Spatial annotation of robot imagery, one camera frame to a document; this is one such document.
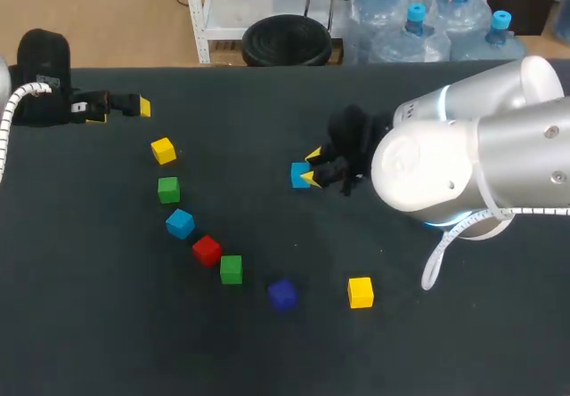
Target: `shelf leg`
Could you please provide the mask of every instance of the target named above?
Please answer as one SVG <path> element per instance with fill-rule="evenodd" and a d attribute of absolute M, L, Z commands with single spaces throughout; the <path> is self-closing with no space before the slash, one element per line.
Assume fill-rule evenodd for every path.
<path fill-rule="evenodd" d="M 196 51 L 198 52 L 199 63 L 209 64 L 210 50 L 208 40 L 206 39 L 206 21 L 204 18 L 202 0 L 188 0 L 188 8 L 190 9 L 192 27 L 194 28 L 194 39 L 196 40 Z"/>

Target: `white cable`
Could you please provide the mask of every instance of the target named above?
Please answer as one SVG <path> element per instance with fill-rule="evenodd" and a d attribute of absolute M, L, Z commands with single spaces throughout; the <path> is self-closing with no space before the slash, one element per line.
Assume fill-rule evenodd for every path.
<path fill-rule="evenodd" d="M 16 89 L 8 100 L 4 108 L 4 113 L 2 113 L 2 121 L 0 121 L 0 182 L 2 182 L 2 178 L 4 177 L 4 167 L 8 155 L 8 138 L 10 137 L 10 127 L 12 126 L 14 111 L 18 107 L 21 99 L 29 93 L 35 95 L 37 93 L 50 93 L 51 91 L 52 88 L 45 83 L 27 83 Z"/>
<path fill-rule="evenodd" d="M 499 209 L 500 214 L 506 216 L 515 214 L 534 214 L 534 215 L 566 215 L 570 214 L 570 208 L 567 207 L 503 207 Z M 478 222 L 493 218 L 495 215 L 490 209 L 486 209 L 481 212 L 476 212 L 459 224 L 455 225 L 451 230 L 446 231 L 442 236 L 441 241 L 437 244 L 434 252 L 431 253 L 427 259 L 426 267 L 424 268 L 424 273 L 421 276 L 421 287 L 426 291 L 431 289 L 431 287 L 436 283 L 437 276 L 439 275 L 439 269 L 442 266 L 442 261 L 444 260 L 445 249 L 466 229 Z"/>

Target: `green cube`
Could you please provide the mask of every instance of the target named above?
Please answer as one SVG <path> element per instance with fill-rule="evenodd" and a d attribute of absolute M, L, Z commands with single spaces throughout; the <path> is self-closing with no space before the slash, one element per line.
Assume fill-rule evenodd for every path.
<path fill-rule="evenodd" d="M 163 205 L 180 201 L 180 185 L 178 178 L 159 178 L 159 198 Z"/>
<path fill-rule="evenodd" d="M 225 255 L 220 262 L 220 277 L 224 285 L 241 285 L 243 269 L 240 255 Z"/>

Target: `yellow cube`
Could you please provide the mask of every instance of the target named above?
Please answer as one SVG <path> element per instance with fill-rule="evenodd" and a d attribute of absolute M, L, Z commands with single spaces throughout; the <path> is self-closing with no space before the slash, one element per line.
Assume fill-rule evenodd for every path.
<path fill-rule="evenodd" d="M 161 165 L 176 160 L 175 146 L 172 145 L 168 138 L 162 138 L 153 142 L 151 148 L 152 154 L 154 154 L 154 157 Z"/>
<path fill-rule="evenodd" d="M 374 303 L 371 278 L 351 278 L 348 280 L 348 301 L 351 309 L 364 309 Z"/>

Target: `dark blue cube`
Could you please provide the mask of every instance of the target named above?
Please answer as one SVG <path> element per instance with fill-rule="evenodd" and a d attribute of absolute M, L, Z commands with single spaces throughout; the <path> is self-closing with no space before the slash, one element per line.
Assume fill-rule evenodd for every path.
<path fill-rule="evenodd" d="M 267 288 L 267 294 L 278 311 L 291 310 L 297 305 L 297 291 L 286 279 L 278 280 Z"/>

